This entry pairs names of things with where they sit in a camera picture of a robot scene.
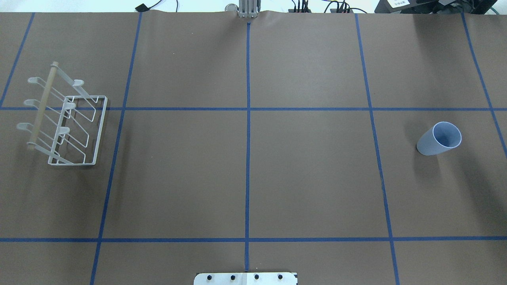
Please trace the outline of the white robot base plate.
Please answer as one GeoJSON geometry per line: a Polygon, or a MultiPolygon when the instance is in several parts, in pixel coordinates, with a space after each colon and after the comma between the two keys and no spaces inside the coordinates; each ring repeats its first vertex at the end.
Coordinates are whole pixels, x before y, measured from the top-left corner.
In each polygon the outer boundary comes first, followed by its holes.
{"type": "Polygon", "coordinates": [[[293,272],[226,272],[197,274],[194,285],[297,285],[293,272]]]}

